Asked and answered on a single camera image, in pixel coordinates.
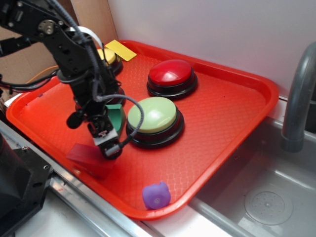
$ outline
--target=sink drain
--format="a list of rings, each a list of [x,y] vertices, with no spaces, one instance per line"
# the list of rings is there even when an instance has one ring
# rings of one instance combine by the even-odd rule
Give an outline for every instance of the sink drain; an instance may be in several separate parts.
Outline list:
[[[262,186],[250,191],[245,198],[249,216],[264,225],[278,225],[287,221],[293,204],[288,194],[274,186]]]

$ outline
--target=white wall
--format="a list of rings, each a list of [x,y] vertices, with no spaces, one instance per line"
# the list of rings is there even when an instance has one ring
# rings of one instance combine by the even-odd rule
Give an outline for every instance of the white wall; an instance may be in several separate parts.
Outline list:
[[[316,0],[108,0],[120,40],[136,40],[273,80],[287,96],[316,41]]]

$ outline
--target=purple toy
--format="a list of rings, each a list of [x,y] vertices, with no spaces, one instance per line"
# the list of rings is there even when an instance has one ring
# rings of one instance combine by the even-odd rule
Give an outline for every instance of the purple toy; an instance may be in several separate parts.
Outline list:
[[[160,184],[152,184],[143,188],[143,201],[149,210],[163,208],[169,205],[171,194],[164,181]]]

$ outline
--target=stainless steel sink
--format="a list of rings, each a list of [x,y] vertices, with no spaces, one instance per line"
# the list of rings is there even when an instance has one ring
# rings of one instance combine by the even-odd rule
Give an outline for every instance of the stainless steel sink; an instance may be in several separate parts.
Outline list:
[[[288,153],[281,128],[266,118],[190,206],[233,236],[316,236],[316,137]]]

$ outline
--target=red tray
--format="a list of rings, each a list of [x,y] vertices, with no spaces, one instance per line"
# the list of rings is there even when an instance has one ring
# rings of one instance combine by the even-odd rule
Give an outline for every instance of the red tray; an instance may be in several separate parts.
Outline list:
[[[183,59],[198,77],[197,90],[175,101],[185,119],[185,131],[175,143],[157,150],[128,144],[104,179],[98,179],[66,159],[75,143],[94,146],[86,124],[66,126],[75,104],[68,85],[52,80],[18,97],[7,118],[56,161],[127,216],[153,220],[186,205],[229,155],[274,107],[278,90],[270,80],[134,41],[122,43],[138,55],[124,62],[118,75],[126,95],[149,97],[149,70],[163,60]],[[127,114],[132,103],[124,106]],[[121,140],[126,137],[125,131]],[[142,189],[164,181],[171,192],[165,208],[147,210]]]

